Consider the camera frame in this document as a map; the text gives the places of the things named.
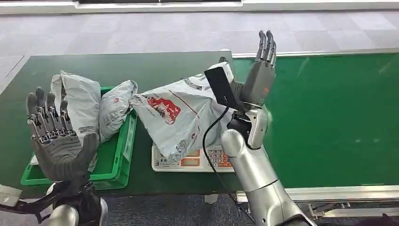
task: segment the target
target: black cable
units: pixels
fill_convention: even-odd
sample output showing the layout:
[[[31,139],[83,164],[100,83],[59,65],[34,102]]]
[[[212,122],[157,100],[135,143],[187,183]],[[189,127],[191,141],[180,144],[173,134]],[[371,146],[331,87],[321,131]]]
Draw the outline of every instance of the black cable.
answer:
[[[217,119],[208,127],[208,129],[205,131],[204,137],[203,137],[203,139],[202,139],[202,149],[203,149],[203,151],[204,151],[205,157],[207,158],[207,160],[208,160],[208,162],[209,162],[209,165],[211,166],[213,172],[216,174],[216,176],[217,176],[217,178],[219,179],[220,183],[222,183],[223,187],[224,187],[226,190],[227,190],[226,184],[223,182],[223,180],[222,180],[222,178],[220,177],[219,173],[218,173],[218,172],[216,171],[216,169],[214,168],[213,163],[211,162],[211,159],[209,158],[208,153],[207,153],[207,151],[206,151],[206,149],[205,149],[205,138],[207,137],[207,134],[208,134],[208,132],[212,129],[212,127],[214,127],[214,126],[226,115],[226,113],[227,113],[228,111],[229,111],[229,107],[226,107],[226,109],[225,109],[225,110],[223,111],[223,113],[219,116],[219,118],[217,118]],[[254,218],[253,218],[248,212],[246,212],[243,208],[241,208],[241,207],[238,205],[237,201],[233,198],[233,196],[232,196],[231,194],[228,194],[228,195],[229,195],[229,197],[231,198],[231,200],[233,200],[233,202],[234,202],[234,204],[237,206],[237,208],[240,209],[241,211],[243,211],[243,212],[248,216],[248,218],[252,221],[252,223],[255,224]]]

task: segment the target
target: robot finger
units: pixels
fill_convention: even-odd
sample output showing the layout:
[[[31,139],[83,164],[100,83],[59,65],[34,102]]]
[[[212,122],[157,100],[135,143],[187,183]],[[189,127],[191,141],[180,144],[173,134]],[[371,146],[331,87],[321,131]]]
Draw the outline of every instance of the robot finger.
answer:
[[[272,51],[272,56],[271,56],[271,60],[270,60],[270,65],[274,68],[274,64],[276,63],[276,49],[277,49],[277,45],[276,42],[273,42],[273,48],[271,49]]]
[[[47,126],[47,129],[52,133],[54,136],[65,136],[65,130],[64,127],[62,126],[61,119],[59,117],[59,114],[56,110],[56,105],[54,103],[56,99],[56,96],[54,93],[49,92],[47,93],[46,97],[46,106],[47,106],[47,117],[49,121],[49,126]]]
[[[271,61],[271,57],[273,56],[272,54],[272,49],[273,49],[273,45],[274,45],[274,38],[273,38],[273,34],[271,33],[270,30],[268,30],[266,32],[266,37],[267,37],[267,44],[265,46],[266,50],[265,50],[265,61],[270,62]]]
[[[62,124],[62,126],[65,130],[65,133],[67,135],[76,136],[76,132],[73,131],[71,119],[69,118],[69,115],[68,115],[67,106],[68,106],[68,102],[66,100],[62,100],[61,105],[60,105],[61,124]]]
[[[259,48],[258,48],[258,52],[256,54],[256,61],[262,61],[262,55],[263,55],[263,47],[264,47],[264,41],[266,39],[266,35],[264,34],[264,32],[262,30],[259,31]]]
[[[26,111],[28,114],[28,125],[31,128],[32,138],[38,139],[40,143],[49,142],[48,131],[45,127],[44,118],[37,106],[37,96],[34,93],[28,94],[26,98]]]

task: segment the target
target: floor tile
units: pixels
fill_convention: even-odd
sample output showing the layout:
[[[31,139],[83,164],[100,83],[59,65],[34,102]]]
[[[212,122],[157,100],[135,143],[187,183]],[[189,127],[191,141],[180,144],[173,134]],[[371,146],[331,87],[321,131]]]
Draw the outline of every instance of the floor tile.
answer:
[[[0,56],[25,55],[37,42],[38,35],[9,34],[0,40]]]
[[[342,50],[376,48],[373,41],[363,31],[334,31],[329,34]]]
[[[323,26],[329,31],[360,30],[359,26],[346,13],[326,12],[318,13],[317,16]]]
[[[145,52],[150,41],[149,32],[115,32],[112,34],[104,53]]]
[[[80,28],[84,33],[107,33],[117,30],[121,14],[92,14]]]
[[[327,31],[295,32],[299,45],[306,51],[337,51],[339,47]]]
[[[396,30],[396,27],[378,12],[352,12],[348,15],[362,30]]]
[[[81,33],[72,41],[66,54],[103,53],[110,38],[110,33]]]
[[[385,11],[380,14],[399,30],[399,11]]]
[[[324,31],[317,14],[313,13],[287,13],[283,15],[285,23],[291,31]]]
[[[399,31],[365,31],[378,48],[399,48]]]
[[[41,35],[29,50],[30,55],[62,55],[74,41],[78,33],[54,33]]]

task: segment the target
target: green tray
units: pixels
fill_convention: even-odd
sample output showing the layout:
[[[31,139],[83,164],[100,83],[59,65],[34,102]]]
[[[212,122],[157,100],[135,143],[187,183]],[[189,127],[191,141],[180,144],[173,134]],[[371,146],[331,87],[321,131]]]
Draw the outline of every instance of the green tray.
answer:
[[[113,87],[102,87],[101,95]],[[96,190],[124,188],[128,184],[137,114],[132,111],[122,124],[119,133],[101,144],[97,150],[97,164],[90,175]],[[50,185],[38,165],[28,165],[21,178],[22,185]]]

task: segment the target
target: robotic hand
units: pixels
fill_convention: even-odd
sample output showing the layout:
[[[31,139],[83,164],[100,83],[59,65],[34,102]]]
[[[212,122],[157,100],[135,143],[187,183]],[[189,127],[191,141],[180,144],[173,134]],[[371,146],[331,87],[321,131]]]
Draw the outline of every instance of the robotic hand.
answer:
[[[68,102],[62,100],[60,115],[54,104],[55,96],[48,93],[45,100],[41,87],[26,99],[31,143],[43,174],[52,181],[86,183],[88,166],[94,157],[98,140],[95,133],[87,134],[83,147],[72,129],[68,116]]]
[[[257,226],[316,226],[290,199],[263,146],[270,119],[262,109],[275,78],[276,43],[259,32],[259,50],[245,83],[235,81],[220,63],[205,71],[219,104],[235,109],[222,134],[224,152],[247,195]]]
[[[0,185],[0,196],[8,200],[0,202],[0,210],[34,214],[39,223],[49,218],[50,226],[103,226],[107,204],[95,193],[88,172],[98,147],[96,134],[87,134],[82,146],[68,116],[68,103],[61,102],[58,115],[54,100],[54,94],[45,96],[41,87],[26,99],[33,150],[43,174],[54,184],[46,196],[31,203],[19,200],[22,191]],[[40,212],[50,205],[53,212],[42,217]]]

